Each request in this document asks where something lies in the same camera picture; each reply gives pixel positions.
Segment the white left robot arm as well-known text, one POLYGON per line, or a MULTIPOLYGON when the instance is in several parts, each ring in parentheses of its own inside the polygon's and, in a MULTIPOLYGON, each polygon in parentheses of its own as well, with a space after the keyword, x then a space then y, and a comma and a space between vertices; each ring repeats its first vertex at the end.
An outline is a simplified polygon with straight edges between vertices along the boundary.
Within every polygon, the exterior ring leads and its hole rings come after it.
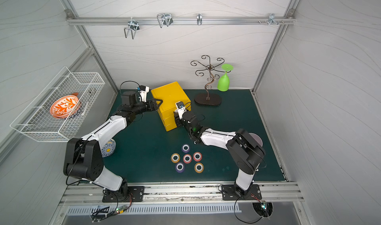
POLYGON ((63 174, 67 177, 86 180, 126 197, 129 193, 127 181, 108 170, 103 162, 101 149, 120 131, 132 124, 137 115, 157 111, 163 101, 147 99, 146 91, 122 93, 122 104, 94 131, 81 138, 67 142, 63 174))

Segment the yellow plastic drawer cabinet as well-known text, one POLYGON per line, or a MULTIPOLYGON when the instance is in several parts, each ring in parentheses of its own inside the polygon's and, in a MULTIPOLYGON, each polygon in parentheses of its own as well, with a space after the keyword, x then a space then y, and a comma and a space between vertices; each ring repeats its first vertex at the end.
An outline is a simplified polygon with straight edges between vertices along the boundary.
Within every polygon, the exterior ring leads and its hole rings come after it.
POLYGON ((187 109, 191 111, 191 100, 178 82, 155 88, 151 90, 151 93, 155 99, 163 101, 158 109, 158 113, 166 131, 177 127, 174 118, 177 102, 183 102, 187 109))

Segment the orange tape roll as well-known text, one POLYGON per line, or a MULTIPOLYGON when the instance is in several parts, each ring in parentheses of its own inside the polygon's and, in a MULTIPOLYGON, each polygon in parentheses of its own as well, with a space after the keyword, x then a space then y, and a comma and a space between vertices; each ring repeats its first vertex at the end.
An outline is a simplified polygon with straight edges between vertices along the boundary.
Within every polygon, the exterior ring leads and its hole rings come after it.
POLYGON ((171 161, 173 163, 178 163, 180 161, 180 155, 178 153, 174 153, 171 155, 171 161))
POLYGON ((198 162, 195 164, 194 166, 194 170, 197 172, 197 173, 202 173, 203 170, 204 170, 204 165, 201 163, 201 162, 198 162))

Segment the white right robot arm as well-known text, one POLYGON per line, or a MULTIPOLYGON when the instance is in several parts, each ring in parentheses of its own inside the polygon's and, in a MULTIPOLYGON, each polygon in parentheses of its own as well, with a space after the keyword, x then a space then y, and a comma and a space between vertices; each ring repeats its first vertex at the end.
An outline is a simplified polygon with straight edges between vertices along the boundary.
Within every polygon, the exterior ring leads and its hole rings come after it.
POLYGON ((238 195, 246 195, 253 184, 254 175, 264 161, 266 151, 262 144, 254 138, 253 133, 244 129, 236 132, 217 131, 201 126, 192 111, 175 110, 174 119, 177 127, 184 128, 189 138, 196 144, 214 146, 227 150, 239 168, 234 183, 238 195))

